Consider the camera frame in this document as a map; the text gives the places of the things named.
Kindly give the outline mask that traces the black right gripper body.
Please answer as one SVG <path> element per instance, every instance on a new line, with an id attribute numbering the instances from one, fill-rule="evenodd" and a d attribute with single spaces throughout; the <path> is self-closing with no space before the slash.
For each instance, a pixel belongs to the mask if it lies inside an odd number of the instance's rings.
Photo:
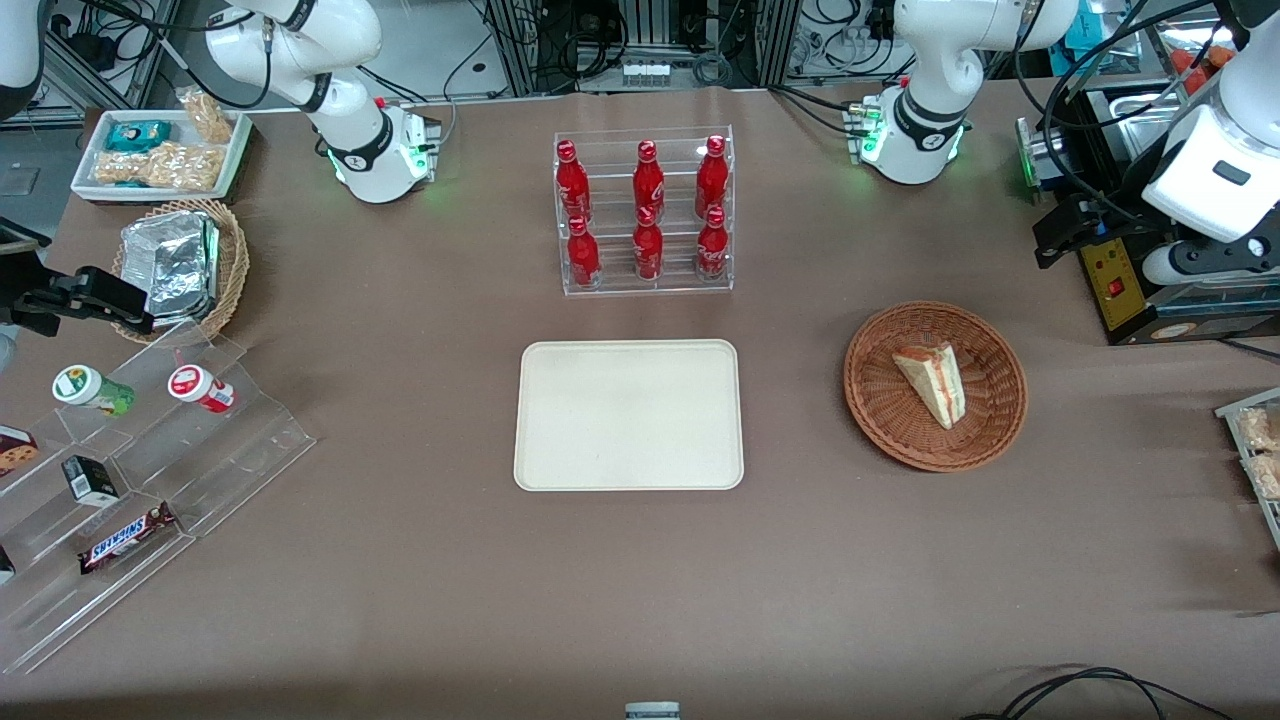
<path id="1" fill-rule="evenodd" d="M 40 254 L 51 243 L 50 237 L 24 225 L 1 224 L 3 323 L 54 337 L 63 316 L 106 320 L 110 274 L 82 266 L 68 275 L 45 266 Z"/>

